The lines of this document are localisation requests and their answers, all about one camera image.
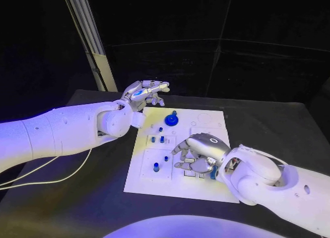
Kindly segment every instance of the white pegboard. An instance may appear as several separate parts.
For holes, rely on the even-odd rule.
[[[179,123],[168,126],[165,117],[174,111],[178,112]],[[211,174],[188,173],[174,167],[181,161],[181,153],[171,154],[175,146],[192,134],[203,132],[230,145],[224,112],[146,107],[143,113],[148,117],[138,133],[125,192],[239,203],[227,185],[211,179]],[[154,170],[155,163],[159,163],[159,172]]]

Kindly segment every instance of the dark background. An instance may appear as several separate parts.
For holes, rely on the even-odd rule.
[[[120,91],[158,79],[175,95],[303,102],[330,142],[330,1],[90,3]],[[97,85],[66,1],[0,1],[0,122],[77,89]]]

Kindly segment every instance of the table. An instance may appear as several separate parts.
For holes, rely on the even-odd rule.
[[[77,90],[69,105],[119,99],[122,93]],[[164,96],[167,107],[223,110],[231,146],[241,143],[289,164],[330,176],[330,145],[305,104]],[[152,217],[198,215],[224,218],[283,236],[321,236],[285,221],[262,205],[123,192],[138,129],[93,149],[79,173],[64,182],[18,187],[0,203],[0,237],[103,237]],[[87,151],[60,157],[15,184],[64,178],[77,169]],[[25,174],[51,158],[27,163]]]

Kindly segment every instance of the robotic hand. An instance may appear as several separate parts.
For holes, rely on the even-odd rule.
[[[192,135],[172,151],[191,150],[197,161],[175,167],[210,173],[218,166],[217,180],[227,184],[236,197],[249,205],[262,204],[285,220],[330,238],[330,177],[289,165],[253,148],[228,145],[213,135]]]
[[[51,110],[20,121],[0,123],[0,172],[12,166],[53,156],[77,154],[125,136],[131,125],[142,128],[148,102],[165,105],[158,92],[169,83],[138,81],[115,102]]]

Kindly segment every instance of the hole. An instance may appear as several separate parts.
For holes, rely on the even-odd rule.
[[[308,194],[311,194],[311,187],[308,185],[305,185],[305,191]]]

